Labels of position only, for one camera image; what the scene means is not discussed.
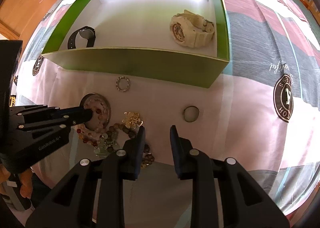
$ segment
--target black watch strap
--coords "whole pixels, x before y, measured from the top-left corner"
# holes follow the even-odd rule
[[[84,29],[90,29],[90,30],[93,31],[93,37],[88,39],[87,47],[93,47],[94,46],[94,41],[96,40],[95,30],[92,27],[84,26],[81,29],[78,29],[78,30],[74,31],[71,34],[71,36],[69,37],[69,40],[68,40],[68,49],[75,49],[76,48],[76,36],[78,35],[78,33],[81,30],[84,30]]]

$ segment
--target silver screw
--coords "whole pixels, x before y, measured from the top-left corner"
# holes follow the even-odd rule
[[[126,153],[127,153],[127,152],[124,151],[124,150],[118,150],[118,151],[117,151],[117,156],[122,157],[122,156],[124,156]]]
[[[197,156],[197,155],[199,155],[199,150],[191,149],[189,151],[189,154],[192,155],[192,156]]]
[[[80,165],[87,166],[90,163],[89,159],[81,159]]]
[[[237,161],[234,158],[227,158],[227,163],[229,165],[234,165],[235,163],[237,163]]]

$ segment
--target watch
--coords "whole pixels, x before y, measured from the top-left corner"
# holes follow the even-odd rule
[[[75,49],[76,48],[76,36],[80,34],[82,38],[88,40],[87,47],[93,47],[94,41],[96,40],[96,32],[94,28],[89,26],[84,26],[81,29],[74,31],[68,40],[68,49]]]
[[[206,46],[214,34],[213,22],[188,10],[172,17],[171,35],[175,42],[182,46],[198,48]]]

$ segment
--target beige watch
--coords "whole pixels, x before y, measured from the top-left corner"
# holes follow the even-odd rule
[[[214,33],[213,23],[188,10],[172,17],[170,32],[175,42],[182,46],[198,48],[210,43]]]

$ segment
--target open box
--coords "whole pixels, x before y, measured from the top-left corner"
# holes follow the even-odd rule
[[[173,15],[184,9],[212,21],[209,45],[187,48],[172,39]],[[69,36],[83,26],[96,30],[94,48]],[[134,75],[209,88],[229,62],[223,0],[76,0],[53,31],[43,55],[70,70]]]

